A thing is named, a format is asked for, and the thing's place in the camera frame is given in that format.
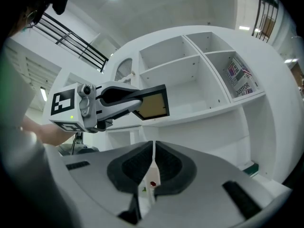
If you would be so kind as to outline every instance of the person's arm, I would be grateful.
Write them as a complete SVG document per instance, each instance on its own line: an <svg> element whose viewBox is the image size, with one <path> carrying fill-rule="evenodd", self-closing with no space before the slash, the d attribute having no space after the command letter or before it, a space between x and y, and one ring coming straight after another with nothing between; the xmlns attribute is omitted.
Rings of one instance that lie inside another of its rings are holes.
<svg viewBox="0 0 304 228"><path fill-rule="evenodd" d="M34 132L43 143L48 143L54 146L64 143L75 134L65 132L54 124L39 125L38 123L30 120L27 116L23 119L22 128L25 131Z"/></svg>

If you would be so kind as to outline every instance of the black metal railing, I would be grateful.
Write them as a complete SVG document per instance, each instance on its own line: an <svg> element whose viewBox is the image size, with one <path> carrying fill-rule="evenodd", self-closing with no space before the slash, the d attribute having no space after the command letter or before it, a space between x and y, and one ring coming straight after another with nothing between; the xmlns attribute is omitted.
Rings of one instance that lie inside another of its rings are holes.
<svg viewBox="0 0 304 228"><path fill-rule="evenodd" d="M103 71L106 62L109 60L80 36L46 13L43 14L40 22L34 28L42 31L56 45L63 45L65 49L83 59L100 72Z"/></svg>
<svg viewBox="0 0 304 228"><path fill-rule="evenodd" d="M279 0L259 0L252 36L268 42L279 11Z"/></svg>

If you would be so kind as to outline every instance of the ceiling light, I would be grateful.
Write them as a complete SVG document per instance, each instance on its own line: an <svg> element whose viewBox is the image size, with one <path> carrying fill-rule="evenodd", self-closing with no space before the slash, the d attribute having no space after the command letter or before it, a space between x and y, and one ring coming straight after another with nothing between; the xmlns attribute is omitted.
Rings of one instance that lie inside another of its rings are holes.
<svg viewBox="0 0 304 228"><path fill-rule="evenodd" d="M246 27L246 26L240 26L238 27L239 29L243 29L243 30L250 30L250 27Z"/></svg>
<svg viewBox="0 0 304 228"><path fill-rule="evenodd" d="M41 91L41 94L42 94L42 97L44 99L44 101L47 101L47 93L46 93L46 89L43 88L43 87L40 87L40 91Z"/></svg>

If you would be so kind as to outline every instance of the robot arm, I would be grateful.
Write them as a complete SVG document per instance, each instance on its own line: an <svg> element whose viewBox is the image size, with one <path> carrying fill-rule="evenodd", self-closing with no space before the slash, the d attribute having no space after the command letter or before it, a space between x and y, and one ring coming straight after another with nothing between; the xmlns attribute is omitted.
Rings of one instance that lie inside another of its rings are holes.
<svg viewBox="0 0 304 228"><path fill-rule="evenodd" d="M66 132L96 133L131 112L142 120L170 115L166 86L139 90L115 81L75 83L53 95L49 119Z"/></svg>

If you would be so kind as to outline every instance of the fluorescent light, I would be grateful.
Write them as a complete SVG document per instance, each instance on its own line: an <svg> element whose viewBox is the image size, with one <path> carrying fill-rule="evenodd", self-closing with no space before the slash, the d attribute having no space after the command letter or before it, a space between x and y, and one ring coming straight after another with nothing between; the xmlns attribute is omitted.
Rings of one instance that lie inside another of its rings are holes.
<svg viewBox="0 0 304 228"><path fill-rule="evenodd" d="M240 26L238 27L239 29L243 29L243 30L250 30L250 27L246 27L246 26Z"/></svg>
<svg viewBox="0 0 304 228"><path fill-rule="evenodd" d="M43 88L43 87L40 87L40 91L41 91L41 94L42 94L42 97L44 99L44 101L47 101L47 93L46 93L46 89Z"/></svg>

